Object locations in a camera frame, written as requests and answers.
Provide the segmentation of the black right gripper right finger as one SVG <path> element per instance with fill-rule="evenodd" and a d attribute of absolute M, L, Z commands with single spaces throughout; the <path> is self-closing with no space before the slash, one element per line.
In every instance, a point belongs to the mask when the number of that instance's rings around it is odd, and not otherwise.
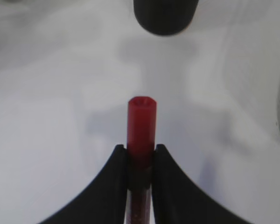
<path fill-rule="evenodd" d="M 152 201 L 157 224 L 246 224 L 203 192 L 163 144 L 154 151 Z"/>

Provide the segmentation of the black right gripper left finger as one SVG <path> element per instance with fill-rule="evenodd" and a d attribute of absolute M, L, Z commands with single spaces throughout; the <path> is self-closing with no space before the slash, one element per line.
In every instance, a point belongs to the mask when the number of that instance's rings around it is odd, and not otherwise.
<path fill-rule="evenodd" d="M 95 179 L 43 224 L 122 224 L 127 197 L 127 152 L 117 145 Z"/>

